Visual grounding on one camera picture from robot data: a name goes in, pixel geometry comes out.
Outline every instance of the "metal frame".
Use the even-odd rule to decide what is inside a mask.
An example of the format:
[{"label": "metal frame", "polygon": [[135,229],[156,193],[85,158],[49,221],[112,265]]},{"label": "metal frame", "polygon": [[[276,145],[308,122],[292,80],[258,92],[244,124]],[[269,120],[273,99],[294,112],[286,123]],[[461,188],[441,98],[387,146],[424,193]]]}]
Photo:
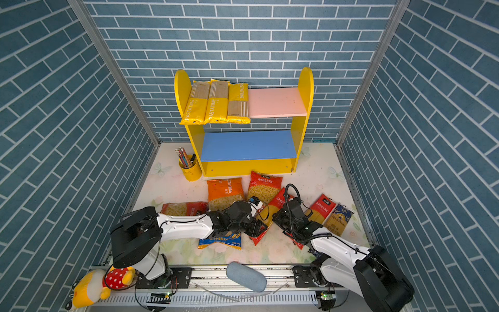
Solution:
[{"label": "metal frame", "polygon": [[90,40],[92,40],[92,43],[99,52],[100,56],[104,60],[104,63],[111,72],[111,75],[113,75],[116,83],[127,98],[128,104],[130,104],[130,107],[132,107],[133,111],[137,115],[137,118],[139,118],[140,123],[146,130],[154,146],[159,147],[160,140],[158,136],[154,132],[151,123],[149,123],[147,116],[144,114],[144,111],[140,107],[139,101],[135,97],[134,92],[126,81],[125,76],[123,76],[118,63],[114,59],[111,50],[109,50],[109,47],[107,46],[104,37],[102,37],[102,34],[100,33],[92,16],[90,16],[90,12],[88,11],[86,5],[83,3],[83,0],[68,0],[68,3],[76,14],[76,17],[78,17],[81,25],[87,32],[87,35],[90,37]]},{"label": "metal frame", "polygon": [[381,39],[379,40],[376,51],[374,52],[373,59],[371,63],[369,63],[366,75],[362,80],[362,84],[360,85],[359,90],[357,91],[357,94],[353,99],[352,106],[348,111],[343,126],[341,127],[338,139],[336,140],[338,146],[341,146],[346,138],[346,134],[348,133],[348,130],[350,129],[352,122],[355,119],[355,116],[357,115],[357,112],[360,109],[360,105],[362,105],[362,101],[366,96],[367,90],[369,89],[369,86],[373,81],[374,75],[378,70],[379,64],[381,64],[381,61],[383,60],[385,52],[388,49],[390,42],[392,41],[393,35],[395,34],[397,27],[399,26],[400,20],[402,19],[402,16],[406,11],[409,2],[410,0],[398,0],[397,4],[395,5],[395,8],[393,9],[390,19],[386,24],[386,29],[383,32]]},{"label": "metal frame", "polygon": [[[288,291],[288,292],[277,292],[270,294],[258,294],[258,293],[248,293],[248,292],[218,292],[209,293],[211,291],[201,290],[197,292],[183,293],[178,292],[175,296],[171,297],[171,302],[168,304],[150,304],[154,307],[165,307],[167,309],[171,308],[194,308],[195,310],[212,311],[210,308],[220,308],[220,307],[232,307],[232,306],[268,306],[268,305],[316,305],[317,297],[315,292],[312,291]],[[117,295],[112,294],[111,297],[105,301],[97,302],[94,306],[104,306],[108,309],[110,307],[131,307],[137,306],[135,302],[134,295],[130,293],[120,292]],[[152,293],[158,292],[148,292],[148,293],[137,293],[137,300],[145,305],[149,300]]]},{"label": "metal frame", "polygon": [[[270,264],[270,265],[248,265],[248,267],[262,273],[267,278],[266,292],[273,291],[322,291],[328,287],[297,288],[294,285],[293,267],[300,264]],[[227,277],[227,265],[172,265],[174,268],[192,268],[189,288],[178,289],[179,292],[198,292],[202,287],[213,292],[251,292],[248,288],[233,282]],[[90,270],[107,270],[108,266],[92,266]],[[335,284],[336,290],[347,290],[345,287]],[[158,292],[159,290],[137,289],[137,293]]]},{"label": "metal frame", "polygon": [[371,244],[371,246],[378,245],[378,240],[376,239],[371,221],[367,216],[367,212],[362,202],[362,198],[360,197],[359,190],[356,187],[355,181],[353,181],[352,171],[350,170],[350,167],[346,162],[343,149],[338,145],[335,145],[334,149],[336,150],[336,155],[338,156],[338,160],[340,161],[341,170],[343,170],[343,175],[345,176],[346,183],[348,184],[348,188],[350,189],[350,193],[352,194],[353,202],[355,203],[355,207],[357,208],[360,222],[362,223],[362,227],[364,228],[364,231],[366,233],[367,241],[369,242],[369,244]]}]

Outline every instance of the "red pasta package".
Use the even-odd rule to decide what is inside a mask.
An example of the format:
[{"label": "red pasta package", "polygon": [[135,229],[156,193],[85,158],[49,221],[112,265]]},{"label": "red pasta package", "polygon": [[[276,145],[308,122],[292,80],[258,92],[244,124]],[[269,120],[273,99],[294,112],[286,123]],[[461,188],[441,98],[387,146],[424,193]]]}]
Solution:
[{"label": "red pasta package", "polygon": [[252,196],[258,197],[268,204],[281,189],[282,177],[267,176],[251,171],[251,181],[248,188],[248,199]]},{"label": "red pasta package", "polygon": [[198,216],[208,211],[207,202],[164,204],[161,213],[168,216]]}]

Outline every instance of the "yellow shelf side panel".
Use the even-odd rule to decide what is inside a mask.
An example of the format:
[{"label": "yellow shelf side panel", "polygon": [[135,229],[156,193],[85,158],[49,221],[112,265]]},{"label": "yellow shelf side panel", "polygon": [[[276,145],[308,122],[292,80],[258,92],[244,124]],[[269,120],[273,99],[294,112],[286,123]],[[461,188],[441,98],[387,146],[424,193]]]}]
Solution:
[{"label": "yellow shelf side panel", "polygon": [[[181,116],[184,116],[184,110],[191,94],[191,80],[183,69],[177,70],[175,73],[175,98],[177,100],[177,107]],[[191,140],[192,147],[196,153],[197,159],[200,163],[203,175],[206,176],[205,167],[201,162],[201,152],[203,151],[203,142],[205,140],[205,130],[202,125],[186,125],[187,134]]]},{"label": "yellow shelf side panel", "polygon": [[291,136],[293,137],[294,148],[296,150],[296,158],[291,160],[293,172],[296,172],[298,166],[301,147],[303,145],[303,139],[305,138],[310,111],[312,109],[314,84],[312,69],[310,69],[310,67],[304,67],[301,70],[300,79],[298,80],[298,91],[300,91],[301,100],[303,101],[303,105],[305,105],[307,115],[295,116],[291,122]]}]

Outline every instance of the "yellow shelf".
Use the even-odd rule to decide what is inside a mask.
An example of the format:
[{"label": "yellow shelf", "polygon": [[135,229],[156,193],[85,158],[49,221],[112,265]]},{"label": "yellow shelf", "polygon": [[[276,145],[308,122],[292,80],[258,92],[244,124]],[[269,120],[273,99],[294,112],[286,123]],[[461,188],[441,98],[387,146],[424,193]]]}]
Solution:
[{"label": "yellow shelf", "polygon": [[[191,80],[187,73],[180,69],[175,74],[175,98],[177,100],[177,106],[180,115],[184,115],[185,107],[187,106],[187,100],[189,99],[189,94],[191,93]],[[279,158],[279,159],[257,159],[259,157],[252,156],[255,155],[254,152],[248,152],[245,154],[244,147],[238,146],[237,158],[234,155],[229,157],[233,160],[223,160],[223,157],[217,157],[216,160],[220,161],[202,161],[203,159],[203,147],[206,143],[207,151],[213,151],[214,146],[212,140],[205,142],[205,130],[202,125],[186,125],[187,134],[191,140],[191,144],[194,148],[194,152],[198,156],[198,160],[201,165],[201,170],[205,177],[222,177],[222,176],[239,176],[239,175],[249,175],[252,170],[258,171],[266,174],[283,174],[291,173],[296,171],[298,166],[298,159],[301,152],[301,146],[303,144],[303,138],[305,137],[305,131],[308,124],[308,119],[310,117],[310,111],[312,109],[313,102],[313,75],[312,70],[309,67],[305,67],[300,74],[300,79],[298,81],[298,88],[286,88],[292,89],[292,92],[284,92],[281,88],[270,88],[270,89],[259,89],[253,94],[260,94],[261,97],[253,97],[254,102],[261,103],[265,101],[265,94],[270,94],[275,96],[272,102],[277,103],[282,106],[283,109],[280,111],[275,111],[274,106],[269,106],[267,112],[263,108],[265,106],[260,106],[258,111],[259,118],[262,117],[284,117],[293,116],[291,122],[291,130],[285,130],[291,133],[292,145],[294,148],[296,157],[293,158]],[[249,94],[249,101],[251,102],[251,92]],[[259,138],[262,144],[265,141],[265,135],[275,135],[273,132],[258,131],[255,138]],[[248,142],[248,148],[251,146],[252,151],[258,148],[258,142]]]}]

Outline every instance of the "yellow pencil cup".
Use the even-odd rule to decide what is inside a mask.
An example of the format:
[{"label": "yellow pencil cup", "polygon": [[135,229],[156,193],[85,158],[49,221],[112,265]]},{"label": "yellow pencil cup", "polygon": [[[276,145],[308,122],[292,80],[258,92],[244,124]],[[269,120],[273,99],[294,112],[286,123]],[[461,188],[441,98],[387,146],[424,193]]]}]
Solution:
[{"label": "yellow pencil cup", "polygon": [[184,176],[186,177],[187,181],[189,182],[194,182],[198,181],[199,178],[201,178],[201,166],[199,165],[198,158],[194,160],[194,166],[191,168],[184,168],[182,167],[182,163],[179,161],[179,166],[180,169],[182,169],[182,172],[184,173]]}]

